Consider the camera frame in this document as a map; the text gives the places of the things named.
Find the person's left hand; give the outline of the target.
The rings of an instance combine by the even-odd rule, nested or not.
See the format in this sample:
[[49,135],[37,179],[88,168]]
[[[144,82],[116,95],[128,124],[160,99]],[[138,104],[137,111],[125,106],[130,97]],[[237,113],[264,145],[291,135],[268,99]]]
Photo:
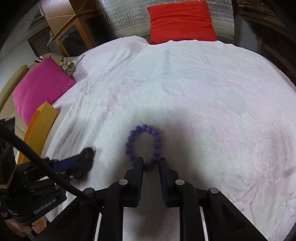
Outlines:
[[32,231],[40,234],[47,227],[47,220],[45,216],[42,216],[40,219],[36,220],[29,226],[22,225],[13,218],[5,220],[5,223],[13,233],[17,234],[20,237],[25,237]]

